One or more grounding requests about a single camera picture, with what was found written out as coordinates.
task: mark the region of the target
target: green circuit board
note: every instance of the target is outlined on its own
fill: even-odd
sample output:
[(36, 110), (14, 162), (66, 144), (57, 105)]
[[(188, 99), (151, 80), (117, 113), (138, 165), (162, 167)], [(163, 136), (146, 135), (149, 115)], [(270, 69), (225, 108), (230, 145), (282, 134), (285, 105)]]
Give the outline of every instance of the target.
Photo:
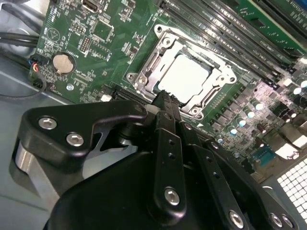
[[(193, 5), (197, 6), (198, 0), (189, 1), (192, 1)], [(193, 28), (196, 28), (197, 25), (201, 25), (203, 31), (208, 31), (201, 24), (201, 18), (194, 17), (191, 14), (188, 16), (189, 11), (186, 11), (185, 8), (182, 8), (180, 13), (189, 18), (189, 25), (178, 20), (178, 18), (165, 15), (154, 4), (154, 2), (157, 2), (156, 0), (96, 0), (95, 2), (97, 2), (99, 9), (94, 9), (95, 12), (93, 12), (93, 10), (88, 10), (88, 8), (82, 6), (81, 0), (58, 0), (56, 4), (51, 1), (36, 49), (37, 54), (50, 59), (50, 62), (41, 68), (41, 72), (49, 83), (48, 90), (59, 94), (73, 103), (100, 101), (99, 95), (105, 85), (110, 87), (117, 85), (136, 94), (134, 87), (126, 79), (126, 74), (139, 72), (155, 47), (158, 41), (154, 32), (155, 25), (163, 24), (179, 28), (195, 40), (203, 39), (202, 36), (193, 31)], [(224, 12), (220, 7), (219, 1), (209, 1), (206, 4), (212, 10)], [(202, 8), (199, 8), (198, 12), (201, 13), (205, 8), (206, 6), (203, 5)], [(205, 20), (210, 20), (210, 15), (212, 16), (213, 14), (211, 11), (208, 11)], [(230, 17), (229, 14), (224, 16), (226, 20), (232, 21), (237, 31), (243, 31), (241, 29), (242, 24), (238, 20)], [(212, 22), (221, 25), (217, 18), (212, 19)], [(267, 75), (268, 71), (273, 68), (273, 65), (270, 66), (270, 56), (260, 53), (257, 49), (258, 47), (254, 45), (259, 43), (263, 45), (263, 48), (267, 48), (268, 52), (272, 52), (277, 57), (277, 61), (288, 64), (292, 62), (278, 48), (270, 47), (268, 41), (250, 30), (250, 27), (245, 26), (244, 28), (247, 37), (252, 37), (254, 43), (248, 43), (248, 50), (243, 50), (242, 55), (237, 55), (238, 59), (248, 63), (265, 63), (265, 70), (257, 69), (260, 74)], [(220, 26), (220, 29), (231, 38), (227, 41), (233, 42), (236, 36), (233, 36), (234, 33), (231, 31), (231, 28)], [(211, 38), (217, 39), (217, 36), (211, 34)], [(223, 53), (219, 49), (218, 42), (223, 43), (224, 48), (228, 49), (228, 54)], [(237, 40), (237, 43), (242, 46), (244, 46), (244, 42), (250, 41)], [(295, 41), (290, 43), (291, 47), (300, 49), (302, 52), (304, 51), (300, 44), (297, 44)], [(227, 44), (226, 40), (223, 40), (222, 37), (217, 39), (216, 43), (208, 43), (207, 48), (228, 59), (232, 59), (232, 56), (229, 54), (234, 53), (233, 47)], [(75, 61), (74, 70), (71, 73), (57, 74), (55, 72), (51, 60), (54, 55), (61, 52), (69, 54)], [(217, 135), (216, 130), (212, 127), (213, 121), (218, 118), (236, 96), (240, 95), (240, 92), (246, 88), (253, 92), (257, 90), (257, 87), (259, 92), (272, 91), (272, 89), (266, 88), (266, 84), (260, 84), (260, 77), (257, 74), (242, 71), (236, 68), (236, 66), (233, 66), (232, 69), (237, 76), (237, 82), (232, 85), (226, 84), (217, 93), (203, 110), (204, 118), (201, 121), (186, 119), (193, 126), (198, 127), (212, 137)], [(36, 75), (32, 71), (30, 72), (30, 78), (36, 79)], [(73, 86), (73, 90), (67, 89), (69, 84)], [(262, 96), (261, 93), (258, 93), (256, 96), (259, 101), (263, 101), (267, 105), (277, 103), (285, 98), (282, 94), (279, 94), (274, 100), (270, 100), (269, 95)], [(254, 97), (250, 96), (247, 99), (249, 102)], [(254, 138), (251, 137), (251, 133), (258, 122), (271, 124), (270, 129), (280, 127), (283, 124), (276, 117), (273, 120), (268, 120), (266, 117), (270, 113), (269, 110), (258, 113), (255, 119), (247, 119), (246, 115), (244, 115), (243, 107), (234, 111), (236, 116), (224, 124), (223, 129), (219, 131), (227, 140), (224, 147), (231, 151), (245, 151), (252, 146)], [(296, 105), (292, 104), (289, 107), (298, 112), (301, 111), (301, 108)], [(235, 122), (237, 116), (246, 118), (249, 128), (237, 127)], [(229, 125), (234, 125), (239, 129), (240, 132), (237, 136), (229, 134), (227, 130)]]

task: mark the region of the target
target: mounting hole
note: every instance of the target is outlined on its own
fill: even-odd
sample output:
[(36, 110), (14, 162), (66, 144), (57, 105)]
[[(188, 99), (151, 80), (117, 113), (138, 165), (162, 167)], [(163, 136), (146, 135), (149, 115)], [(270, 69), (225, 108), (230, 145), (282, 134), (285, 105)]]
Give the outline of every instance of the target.
[(173, 142), (173, 140), (168, 140), (168, 143), (170, 144), (170, 145), (174, 145), (175, 143)]
[(207, 161), (209, 161), (210, 163), (212, 163), (212, 160), (210, 157), (206, 157)]
[(213, 173), (213, 176), (214, 176), (216, 179), (220, 179), (220, 175), (219, 175), (217, 172), (214, 172), (214, 173)]
[(176, 156), (171, 152), (168, 154), (168, 157), (172, 160), (174, 160), (176, 158)]
[(164, 116), (168, 119), (168, 120), (172, 120), (172, 117), (170, 114), (168, 113), (164, 113)]

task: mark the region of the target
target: cable connector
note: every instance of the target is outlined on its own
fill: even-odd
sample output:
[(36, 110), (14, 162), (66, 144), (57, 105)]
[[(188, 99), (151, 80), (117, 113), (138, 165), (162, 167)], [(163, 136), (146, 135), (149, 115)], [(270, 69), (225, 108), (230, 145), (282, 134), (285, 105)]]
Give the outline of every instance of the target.
[(42, 56), (40, 54), (33, 54), (30, 56), (29, 61), (37, 63), (40, 66), (44, 66), (49, 63), (49, 58)]

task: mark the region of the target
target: orange wire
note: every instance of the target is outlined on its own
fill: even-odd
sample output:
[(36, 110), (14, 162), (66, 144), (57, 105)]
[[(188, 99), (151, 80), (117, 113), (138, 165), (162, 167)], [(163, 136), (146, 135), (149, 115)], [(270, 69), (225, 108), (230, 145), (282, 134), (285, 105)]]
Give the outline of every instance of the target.
[(33, 65), (33, 70), (34, 70), (35, 72), (38, 72), (37, 64), (34, 64), (34, 65)]

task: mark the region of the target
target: hdmi port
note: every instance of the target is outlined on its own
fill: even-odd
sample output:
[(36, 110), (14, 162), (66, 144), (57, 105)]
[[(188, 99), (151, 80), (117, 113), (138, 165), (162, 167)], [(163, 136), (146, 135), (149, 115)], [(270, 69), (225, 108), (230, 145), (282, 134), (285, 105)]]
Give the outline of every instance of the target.
[(90, 12), (96, 13), (98, 11), (98, 6), (91, 0), (82, 0), (81, 3)]

